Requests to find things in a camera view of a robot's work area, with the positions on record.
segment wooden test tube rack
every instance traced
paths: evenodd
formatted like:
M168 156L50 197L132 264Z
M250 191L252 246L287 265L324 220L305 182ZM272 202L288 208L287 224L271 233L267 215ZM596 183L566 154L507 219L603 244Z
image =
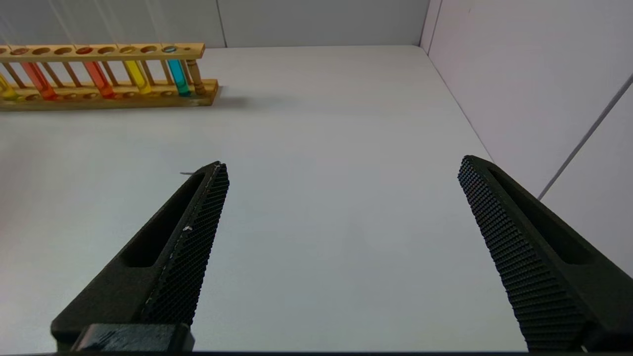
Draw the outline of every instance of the wooden test tube rack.
M11 84L17 98L0 97L0 111L38 111L38 110L88 110L115 108L150 108L171 106L211 105L218 92L218 81L202 79L196 60L204 54L203 43L176 43L170 51L161 50L160 44L114 45L99 44L83 46L20 46L19 50L0 46L0 63L3 64L15 85ZM166 80L154 80L147 61L158 60L162 64ZM167 61L179 60L187 77L190 96L179 96L179 92L170 75ZM140 94L134 78L116 78L109 62L137 61L151 86L149 94ZM61 62L72 82L61 82L49 65ZM80 82L68 62L101 63L108 74L108 82L115 95L104 98L93 82ZM36 63L52 79L51 87L56 93L54 100L44 100L39 91L23 78L20 78L12 65Z

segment blue liquid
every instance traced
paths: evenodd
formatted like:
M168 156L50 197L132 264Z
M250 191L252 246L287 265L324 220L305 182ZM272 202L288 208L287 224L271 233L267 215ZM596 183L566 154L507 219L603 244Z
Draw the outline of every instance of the blue liquid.
M191 96L189 86L187 85L187 79L185 78L185 72L182 70L182 66L180 66L180 61L168 60L167 64L169 65L169 69L172 71L173 82L176 84L176 89L178 89L178 95Z

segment test tube rack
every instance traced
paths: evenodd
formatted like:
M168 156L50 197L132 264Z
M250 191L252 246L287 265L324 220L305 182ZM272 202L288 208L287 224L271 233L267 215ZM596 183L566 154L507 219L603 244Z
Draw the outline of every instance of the test tube rack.
M203 54L203 43L176 43L167 47L161 44L99 44L81 48L70 45L0 46L0 63L15 82L14 85L9 83L0 74L0 111L211 105L218 92L218 81L200 77L196 60L202 58ZM160 61L166 80L153 79L147 65L147 61L152 60ZM110 67L113 61L124 62L126 80L116 78ZM58 74L50 66L53 62L63 64L72 82L59 80ZM69 62L83 62L92 82L80 82ZM21 65L31 83L24 82L12 65ZM136 73L130 71L131 65ZM42 74L40 66L54 86ZM105 69L109 80L103 75L101 67ZM179 79L186 80L186 86L184 82L180 85L175 82ZM146 83L141 87L139 81L143 80ZM104 86L109 90L109 95L105 94Z

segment test tube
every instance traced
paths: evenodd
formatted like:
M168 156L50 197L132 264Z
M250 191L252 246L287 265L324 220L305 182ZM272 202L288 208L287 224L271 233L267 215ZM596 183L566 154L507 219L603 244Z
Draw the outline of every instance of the test tube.
M116 48L119 49L121 53L131 53L135 51L135 48L132 46L124 46L123 48L120 48L120 43L123 37L121 34L121 24L118 22L109 2L103 1L103 7L99 5L99 1L97 0L94 0L94 4L97 7L99 15L101 15L101 19L106 26L106 30L110 34L110 37L112 37L112 41L115 43ZM137 61L123 61L123 65L130 76L130 80L136 85L136 88L138 88L139 93L149 94L152 92L152 87Z
M2 94L2 98L5 100L15 100L19 97L18 93L15 92L11 84L6 81L2 74L0 74L0 94Z
M163 42L165 40L163 29L166 27L166 18L161 8L161 4L157 1L153 3L153 6L150 5L149 0L145 0L145 6L147 7L147 11L149 12L149 17L152 21L152 26L154 27L154 32L158 37L158 42L161 44L161 50L165 53L172 53L176 51L176 47L173 45L165 45ZM187 83L187 77L185 76L185 68L182 68L182 64L179 60L168 60L167 65L172 73L173 83L176 85L176 90L178 90L179 96L191 96L191 92L189 90L189 84Z
M166 48L165 52L174 52L176 47L170 46L170 48ZM178 90L178 95L180 96L191 96L191 92L189 91L189 85L187 83L187 78L185 77L185 71L182 69L182 65L179 60L168 60L167 65L169 66L170 71L172 72L173 83L176 85L176 89Z
M82 44L79 45L79 48L77 48L77 41L75 40L75 37L71 35L71 29L68 26L71 26L74 34L80 35L81 32L79 32L75 20L73 19L72 14L70 13L70 10L68 9L65 2L63 0L57 1L60 7L59 9L53 4L52 0L48 0L48 3L51 6L51 9L53 9L53 13L57 18L57 21L60 23L61 28L63 28L64 32L66 33L66 37L75 48L76 53L88 54L92 52L93 49L90 47L89 44ZM82 63L84 65L84 68L88 72L90 79L97 87L97 89L99 89L99 93L101 94L101 96L106 99L113 99L115 97L115 92L112 89L110 83L108 83L106 76L103 74L99 63L93 61L83 61Z
M9 24L9 22L1 15L0 23L2 25L0 27L0 35L2 35L3 41L9 47L11 54L20 56L21 54L25 54L30 51L29 48L18 44L18 41L16 40L16 32L13 30L13 27ZM20 62L20 65L44 100L55 100L57 98L55 90L53 90L53 87L51 87L51 84L48 82L48 79L46 79L37 63Z

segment wooden peg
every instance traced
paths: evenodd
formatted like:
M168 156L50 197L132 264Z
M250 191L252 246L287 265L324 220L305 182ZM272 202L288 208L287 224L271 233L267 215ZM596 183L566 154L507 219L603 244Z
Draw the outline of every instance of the wooden peg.
M200 77L200 69L197 67L196 60L187 60L187 67L189 67L189 73L191 74L191 78L194 82L194 88L196 90L197 95L206 94L206 89L204 88L204 84L202 84L202 78Z
M147 82L150 86L155 85L154 78L152 77L152 72L149 71L149 66L147 65L147 61L141 61L141 66L143 67L143 72L145 72L145 77L147 77Z
M167 84L173 85L172 75L169 74L169 68L167 67L167 61L161 60L160 65L163 67L163 72L165 73L165 79L167 80Z
M18 74L15 72L15 70L13 69L13 67L11 67L9 63L2 63L2 64L4 65L4 69L6 69L6 71L9 72L9 75L15 81L15 84L18 84L19 88L24 89L27 87L24 85L24 82L22 81L22 79L20 79Z
M180 60L180 66L182 67L182 71L185 72L185 78L187 78L187 84L193 84L191 82L191 77L189 76L189 71L187 70L187 63L185 60Z
M66 72L68 72L70 78L73 80L75 87L82 87L81 82L79 81L79 79L77 79L77 75L75 74L75 71L70 66L70 64L68 62L63 62L62 64L64 65L64 68L66 68Z
M110 82L112 82L113 86L118 86L118 81L116 80L115 74L112 72L112 68L110 68L110 64L107 61L102 61L101 64L103 68L106 70L108 77L110 78Z
M58 88L63 88L64 84L61 82L61 80L57 77L57 73L55 73L55 71L51 68L51 65L46 63L46 62L42 62L42 67L44 67L44 69L46 70L46 73L48 73L48 75L51 77L51 79L53 80L53 82L55 82L55 85Z

